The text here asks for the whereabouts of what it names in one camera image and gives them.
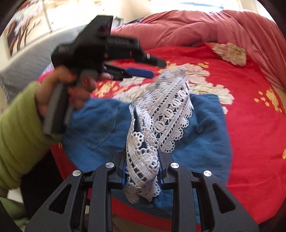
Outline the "left hand, red nails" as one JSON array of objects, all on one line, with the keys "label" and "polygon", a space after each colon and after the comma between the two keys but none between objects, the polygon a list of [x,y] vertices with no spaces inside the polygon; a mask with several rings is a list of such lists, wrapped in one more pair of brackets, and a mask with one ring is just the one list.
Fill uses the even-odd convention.
[{"label": "left hand, red nails", "polygon": [[[65,66],[55,68],[53,73],[49,74],[46,79],[37,87],[35,92],[35,102],[38,113],[45,117],[48,111],[48,105],[53,94],[56,84],[70,84],[76,81],[76,75],[68,70]],[[83,108],[86,101],[90,98],[90,93],[95,91],[97,83],[94,78],[86,76],[82,79],[82,85],[69,87],[67,89],[69,103],[75,109]]]}]

